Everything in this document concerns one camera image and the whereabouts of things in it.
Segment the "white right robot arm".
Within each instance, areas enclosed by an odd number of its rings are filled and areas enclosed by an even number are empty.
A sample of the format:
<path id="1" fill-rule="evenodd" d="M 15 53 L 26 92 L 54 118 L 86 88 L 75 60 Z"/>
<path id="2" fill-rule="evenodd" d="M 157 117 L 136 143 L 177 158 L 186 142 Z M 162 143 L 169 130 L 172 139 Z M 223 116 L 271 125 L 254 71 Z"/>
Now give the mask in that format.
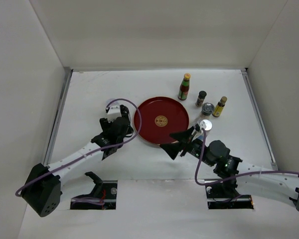
<path id="1" fill-rule="evenodd" d="M 275 200 L 294 207 L 299 212 L 299 172 L 269 170 L 232 156 L 220 140 L 206 144 L 208 133 L 202 124 L 170 134 L 175 143 L 160 147 L 171 159 L 190 154 L 198 159 L 195 183 L 221 194 L 229 203 L 251 195 Z"/>

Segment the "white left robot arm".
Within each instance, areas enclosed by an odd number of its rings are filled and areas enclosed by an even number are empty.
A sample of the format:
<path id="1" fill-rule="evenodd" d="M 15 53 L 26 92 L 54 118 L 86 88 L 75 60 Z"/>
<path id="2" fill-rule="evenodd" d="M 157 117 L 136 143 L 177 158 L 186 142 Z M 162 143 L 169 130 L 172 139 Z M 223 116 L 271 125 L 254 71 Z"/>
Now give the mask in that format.
<path id="1" fill-rule="evenodd" d="M 24 186 L 16 193 L 40 216 L 51 214 L 68 197 L 65 184 L 82 175 L 92 181 L 85 186 L 86 195 L 71 196 L 72 205 L 90 204 L 101 207 L 99 197 L 103 181 L 92 171 L 93 164 L 115 154 L 134 135 L 128 107 L 117 102 L 106 107 L 106 118 L 100 119 L 101 133 L 83 148 L 55 163 L 39 163 L 31 169 Z"/>

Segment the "right robot arm base mount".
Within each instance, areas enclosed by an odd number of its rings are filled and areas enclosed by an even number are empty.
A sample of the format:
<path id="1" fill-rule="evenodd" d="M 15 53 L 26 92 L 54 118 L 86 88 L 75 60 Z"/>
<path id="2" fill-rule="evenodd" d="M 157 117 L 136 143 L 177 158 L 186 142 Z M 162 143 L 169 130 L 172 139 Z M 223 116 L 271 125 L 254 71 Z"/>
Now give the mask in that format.
<path id="1" fill-rule="evenodd" d="M 205 186 L 207 207 L 210 210 L 254 209 L 251 195 L 239 194 L 234 181 Z"/>

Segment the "left robot arm base mount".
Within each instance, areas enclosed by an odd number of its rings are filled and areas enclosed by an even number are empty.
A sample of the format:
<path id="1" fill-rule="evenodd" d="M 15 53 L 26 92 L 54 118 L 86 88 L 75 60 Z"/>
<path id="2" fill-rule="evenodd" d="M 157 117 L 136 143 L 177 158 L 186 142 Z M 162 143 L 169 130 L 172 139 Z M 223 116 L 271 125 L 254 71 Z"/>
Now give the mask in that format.
<path id="1" fill-rule="evenodd" d="M 103 181 L 94 172 L 86 172 L 85 176 L 94 183 L 92 191 L 71 199 L 71 210 L 115 210 L 117 205 L 118 182 Z"/>

